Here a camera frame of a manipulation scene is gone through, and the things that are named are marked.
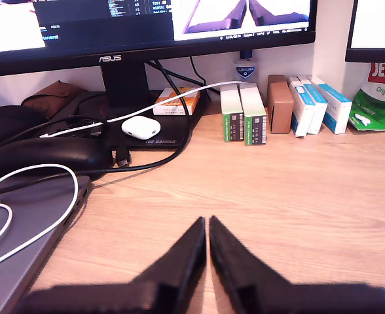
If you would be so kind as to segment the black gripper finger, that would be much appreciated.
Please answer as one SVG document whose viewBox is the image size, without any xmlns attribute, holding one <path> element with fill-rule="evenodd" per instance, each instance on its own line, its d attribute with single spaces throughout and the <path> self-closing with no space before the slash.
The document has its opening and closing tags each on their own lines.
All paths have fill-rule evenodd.
<svg viewBox="0 0 385 314">
<path fill-rule="evenodd" d="M 138 300 L 127 313 L 185 313 L 206 265 L 206 223 L 199 217 L 130 284 Z"/>
<path fill-rule="evenodd" d="M 290 286 L 277 271 L 250 252 L 215 216 L 210 217 L 210 252 L 221 284 L 236 313 L 296 313 L 264 307 L 261 285 Z"/>
</svg>

